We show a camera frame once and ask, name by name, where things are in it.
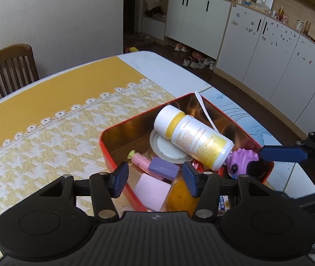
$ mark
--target table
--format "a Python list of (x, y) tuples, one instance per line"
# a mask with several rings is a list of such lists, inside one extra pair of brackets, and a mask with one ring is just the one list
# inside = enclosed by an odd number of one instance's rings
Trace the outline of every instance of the table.
[[(105, 170), (97, 147), (105, 128), (194, 91), (259, 144), (279, 144), (220, 91), (155, 53), (141, 51), (91, 62), (0, 100), (0, 214), (65, 173), (87, 179)], [(292, 197), (315, 192), (295, 163), (275, 163), (268, 183)], [(114, 202), (121, 212), (130, 209), (124, 196)], [(89, 198), (77, 203), (92, 215)]]

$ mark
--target pink eraser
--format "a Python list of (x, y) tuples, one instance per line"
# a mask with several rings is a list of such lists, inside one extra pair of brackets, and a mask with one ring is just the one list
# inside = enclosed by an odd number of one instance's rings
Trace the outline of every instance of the pink eraser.
[(134, 188), (134, 193), (145, 207), (160, 211), (170, 188), (170, 184), (143, 174)]

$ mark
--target houndstooth pattern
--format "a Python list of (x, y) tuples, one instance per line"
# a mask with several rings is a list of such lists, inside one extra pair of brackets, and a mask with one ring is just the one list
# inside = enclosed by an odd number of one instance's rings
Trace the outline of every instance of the houndstooth pattern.
[[(116, 88), (114, 94), (89, 99), (84, 106), (74, 105), (71, 112), (58, 112), (55, 118), (43, 119), (41, 126), (18, 133), (14, 141), (5, 141), (0, 148), (0, 214), (65, 173), (88, 179), (105, 170), (98, 146), (102, 131), (173, 98), (143, 79), (126, 89)], [(124, 196), (114, 203), (118, 212), (130, 209)], [(90, 198), (79, 198), (77, 205), (93, 214)]]

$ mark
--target doorway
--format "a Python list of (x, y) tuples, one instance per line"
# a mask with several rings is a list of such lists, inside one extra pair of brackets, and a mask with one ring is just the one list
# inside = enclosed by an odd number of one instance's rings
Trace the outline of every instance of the doorway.
[(123, 0), (123, 33), (134, 33), (135, 0)]

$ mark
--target blue gripper pad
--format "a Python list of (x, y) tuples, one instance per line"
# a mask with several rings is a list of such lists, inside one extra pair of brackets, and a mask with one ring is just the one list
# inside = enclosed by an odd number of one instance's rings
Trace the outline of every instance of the blue gripper pad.
[(184, 162), (182, 165), (183, 180), (187, 185), (189, 193), (192, 197), (197, 198), (200, 196), (198, 181), (200, 173), (195, 170), (190, 162)]
[(265, 161), (299, 163), (307, 159), (307, 153), (298, 146), (263, 146), (259, 153)]
[(118, 167), (110, 174), (108, 182), (108, 190), (112, 198), (118, 198), (124, 186), (127, 183), (129, 177), (129, 165), (127, 162), (122, 162)]

